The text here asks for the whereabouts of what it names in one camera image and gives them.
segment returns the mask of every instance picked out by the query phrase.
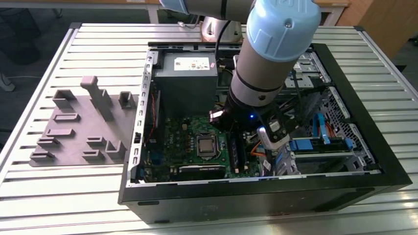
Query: cpu socket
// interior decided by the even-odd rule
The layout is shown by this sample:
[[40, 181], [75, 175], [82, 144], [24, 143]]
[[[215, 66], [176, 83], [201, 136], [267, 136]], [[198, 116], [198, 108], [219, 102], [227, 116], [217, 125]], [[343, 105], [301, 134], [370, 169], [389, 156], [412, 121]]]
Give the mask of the cpu socket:
[[210, 160], [217, 156], [217, 135], [198, 136], [198, 156]]

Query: floor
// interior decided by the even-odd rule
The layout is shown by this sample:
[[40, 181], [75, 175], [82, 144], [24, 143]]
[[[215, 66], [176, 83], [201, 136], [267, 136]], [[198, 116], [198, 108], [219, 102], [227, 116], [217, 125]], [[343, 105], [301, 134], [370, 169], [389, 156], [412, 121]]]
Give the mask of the floor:
[[[66, 9], [60, 19], [56, 19], [51, 9], [31, 9], [31, 13], [42, 31], [42, 35], [35, 40], [42, 55], [31, 65], [18, 66], [0, 53], [0, 71], [7, 77], [32, 76], [11, 79], [16, 85], [14, 92], [8, 93], [0, 90], [0, 129], [14, 129], [72, 22], [150, 23], [146, 10]], [[159, 20], [160, 23], [175, 24], [179, 20], [187, 22], [191, 19], [182, 14], [168, 17], [166, 11], [159, 11]], [[0, 27], [0, 38], [7, 33], [2, 29], [4, 27]], [[408, 43], [393, 61], [395, 65], [406, 65], [404, 75], [418, 89], [418, 47]], [[0, 132], [0, 147], [8, 139], [8, 135], [8, 133]]]

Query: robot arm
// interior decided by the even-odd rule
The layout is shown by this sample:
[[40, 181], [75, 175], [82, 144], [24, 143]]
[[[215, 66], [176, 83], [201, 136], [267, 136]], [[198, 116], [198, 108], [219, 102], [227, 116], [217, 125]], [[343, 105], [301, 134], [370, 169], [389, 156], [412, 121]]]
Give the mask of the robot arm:
[[313, 0], [160, 2], [166, 8], [186, 14], [241, 22], [247, 19], [247, 37], [242, 43], [227, 102], [221, 113], [211, 113], [211, 123], [219, 129], [230, 128], [233, 123], [242, 128], [257, 127], [265, 148], [278, 149], [289, 134], [279, 110], [271, 102], [313, 41], [321, 21], [318, 5]]

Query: metal workbench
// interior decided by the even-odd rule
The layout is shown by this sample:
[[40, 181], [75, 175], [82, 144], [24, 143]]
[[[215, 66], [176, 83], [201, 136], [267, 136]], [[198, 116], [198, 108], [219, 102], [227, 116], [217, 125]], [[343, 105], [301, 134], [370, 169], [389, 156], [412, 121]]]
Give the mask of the metal workbench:
[[418, 94], [365, 32], [321, 27], [326, 43], [378, 124], [413, 185], [338, 212], [147, 225], [118, 205], [122, 165], [32, 168], [56, 89], [87, 94], [83, 75], [110, 94], [138, 94], [148, 41], [201, 41], [176, 24], [83, 24], [70, 29], [0, 154], [0, 235], [134, 231], [152, 234], [405, 234], [418, 231]]

